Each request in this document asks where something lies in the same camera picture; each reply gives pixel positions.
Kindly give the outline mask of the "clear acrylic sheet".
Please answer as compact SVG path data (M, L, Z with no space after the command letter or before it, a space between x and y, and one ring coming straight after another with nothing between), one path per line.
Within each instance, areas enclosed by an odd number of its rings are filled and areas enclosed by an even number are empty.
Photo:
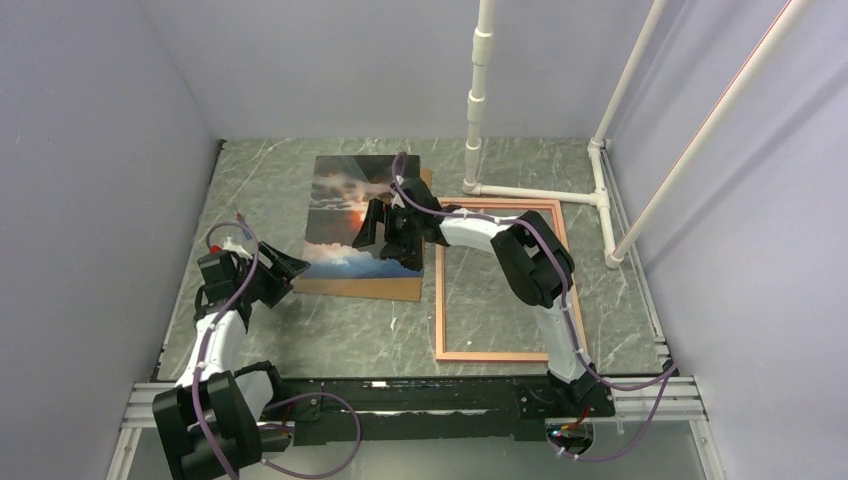
M391 155L326 155L315 160L309 208L364 212L391 197Z

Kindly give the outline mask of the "wooden picture frame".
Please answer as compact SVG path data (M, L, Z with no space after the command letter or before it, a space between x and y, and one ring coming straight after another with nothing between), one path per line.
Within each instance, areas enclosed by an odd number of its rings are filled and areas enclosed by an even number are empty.
M488 250L434 247L434 357L439 363L545 364L532 308Z

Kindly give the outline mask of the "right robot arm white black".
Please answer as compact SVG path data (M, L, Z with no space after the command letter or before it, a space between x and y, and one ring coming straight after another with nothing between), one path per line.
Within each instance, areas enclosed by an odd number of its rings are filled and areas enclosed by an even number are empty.
M542 216L492 216L443 205L420 179L391 187L390 201L372 199L355 247L374 244L384 229L382 259L402 260L422 243L468 247L492 254L512 291L536 319L547 353L547 378L556 416L612 417L615 406L577 331L572 288L575 263Z

